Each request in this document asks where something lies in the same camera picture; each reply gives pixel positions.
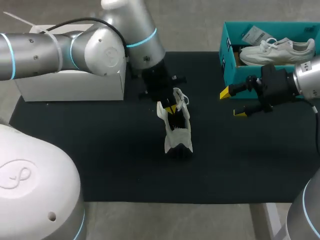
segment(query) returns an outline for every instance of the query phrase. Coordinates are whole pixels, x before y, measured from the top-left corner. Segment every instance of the white box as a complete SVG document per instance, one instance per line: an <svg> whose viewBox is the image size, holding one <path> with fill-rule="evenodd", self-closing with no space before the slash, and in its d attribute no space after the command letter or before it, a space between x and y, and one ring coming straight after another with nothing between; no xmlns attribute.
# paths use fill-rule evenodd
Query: white box
<svg viewBox="0 0 320 240"><path fill-rule="evenodd" d="M40 25L48 29L53 25ZM92 24L72 24L59 27L53 34L70 31L85 31ZM30 33L39 31L32 27ZM107 77L91 73L65 70L41 76L15 79L15 83L26 102L46 101L119 101L124 99L126 61L117 74Z"/></svg>

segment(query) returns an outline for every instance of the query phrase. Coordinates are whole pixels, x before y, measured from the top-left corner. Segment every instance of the blue light ring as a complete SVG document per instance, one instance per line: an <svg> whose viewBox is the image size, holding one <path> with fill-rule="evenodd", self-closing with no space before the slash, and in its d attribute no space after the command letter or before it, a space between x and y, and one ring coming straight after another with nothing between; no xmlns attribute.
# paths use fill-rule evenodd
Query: blue light ring
<svg viewBox="0 0 320 240"><path fill-rule="evenodd" d="M308 213L307 213L307 209L306 209L306 204L305 204L305 193L306 193L306 189L307 189L307 186L308 184L310 183L310 181L306 184L304 190L303 190L303 195L302 195L302 206L303 206L303 212L304 212L304 215L305 215L305 218L307 220L307 222L309 223L311 229L313 230L313 232L315 233L315 235L320 239L320 234L319 232L316 230L315 226L312 224L309 216L308 216Z"/></svg>
<svg viewBox="0 0 320 240"><path fill-rule="evenodd" d="M6 41L6 43L8 44L9 50L10 50L11 62L12 62L12 75L11 75L11 79L10 80L12 80L12 79L15 78L15 75L16 75L16 61L15 61L14 50L12 49L12 45L10 43L9 38L4 33L0 33L0 35L3 36L3 38Z"/></svg>
<svg viewBox="0 0 320 240"><path fill-rule="evenodd" d="M127 45L126 47L127 47L127 48L134 48L134 47L140 46L140 45L142 45L142 44L145 44L145 43L148 42L150 39L152 39L152 38L156 35L156 33L157 33L157 28L155 28L154 32L153 32L150 36L148 36L145 40L142 40L142 41L137 42L137 43L135 43L135 44Z"/></svg>
<svg viewBox="0 0 320 240"><path fill-rule="evenodd" d="M86 210L83 210L83 219L82 219L82 223L81 223L81 226L80 226L80 228L79 228L78 233L75 235L75 237L74 237L74 239L73 239L73 240L76 240L76 239L78 238L78 236L79 236L79 234L80 234L80 232L81 232L81 230L82 230L82 228L83 228L83 226L84 226L84 222L85 222L85 215L86 215Z"/></svg>
<svg viewBox="0 0 320 240"><path fill-rule="evenodd" d="M80 69L79 69L78 66L75 64L75 61L74 61L74 59L73 59L73 57L72 57L72 46L73 46L75 40L77 39L77 37L79 37L82 33L83 33L83 32L80 32L78 35L76 35L76 36L72 39L71 44L70 44L70 58L71 58L71 61L72 61L73 65L74 65L78 70L80 70Z"/></svg>

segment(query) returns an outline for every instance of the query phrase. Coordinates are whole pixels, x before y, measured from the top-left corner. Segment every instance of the gray floor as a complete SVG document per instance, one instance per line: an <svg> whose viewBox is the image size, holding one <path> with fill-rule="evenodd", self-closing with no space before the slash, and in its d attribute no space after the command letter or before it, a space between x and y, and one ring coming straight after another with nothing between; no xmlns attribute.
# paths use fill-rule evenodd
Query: gray floor
<svg viewBox="0 0 320 240"><path fill-rule="evenodd" d="M217 51L224 21L320 21L319 0L146 0L167 51ZM1 9L34 24L94 16L99 0L0 0ZM0 14L0 32L30 27ZM9 121L20 93L0 82L0 117ZM283 224L289 204L278 204ZM248 204L91 202L88 240L254 240Z"/></svg>

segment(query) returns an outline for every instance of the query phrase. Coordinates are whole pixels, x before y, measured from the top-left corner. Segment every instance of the gray robot arm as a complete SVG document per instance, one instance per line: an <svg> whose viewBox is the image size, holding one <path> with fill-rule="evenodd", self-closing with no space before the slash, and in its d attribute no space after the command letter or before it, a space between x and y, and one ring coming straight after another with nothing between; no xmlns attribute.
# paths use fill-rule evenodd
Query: gray robot arm
<svg viewBox="0 0 320 240"><path fill-rule="evenodd" d="M85 32L54 35L61 49L46 34L2 34L0 36L0 81L28 78L61 70L81 70L99 76L119 71L125 58L141 74L146 91L141 97L160 101L174 114L176 99L173 87L186 82L185 78L169 76L165 50L158 30L143 0L101 0L105 24L94 24Z"/></svg>
<svg viewBox="0 0 320 240"><path fill-rule="evenodd" d="M246 90L254 90L259 103L235 109L235 116L251 116L260 111L272 112L274 106L288 102L305 101L312 105L308 100L320 97L320 56L297 63L290 73L285 69L276 70L271 64L262 66L260 77L248 76L245 82L227 86L221 92L220 99Z"/></svg>
<svg viewBox="0 0 320 240"><path fill-rule="evenodd" d="M106 76L118 72L125 61L119 36L107 27L54 36L62 52L61 70L81 70ZM57 72L59 60L58 48L47 34L0 35L0 80Z"/></svg>

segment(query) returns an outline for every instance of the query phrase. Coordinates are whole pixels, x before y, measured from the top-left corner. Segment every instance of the white paper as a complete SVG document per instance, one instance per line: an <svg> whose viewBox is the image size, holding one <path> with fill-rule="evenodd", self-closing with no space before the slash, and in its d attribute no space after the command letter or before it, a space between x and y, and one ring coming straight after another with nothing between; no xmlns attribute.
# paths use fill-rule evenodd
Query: white paper
<svg viewBox="0 0 320 240"><path fill-rule="evenodd" d="M267 40L268 38L273 38L273 36L260 28L253 26L246 35L244 35L242 40L252 46L259 46L262 40Z"/></svg>

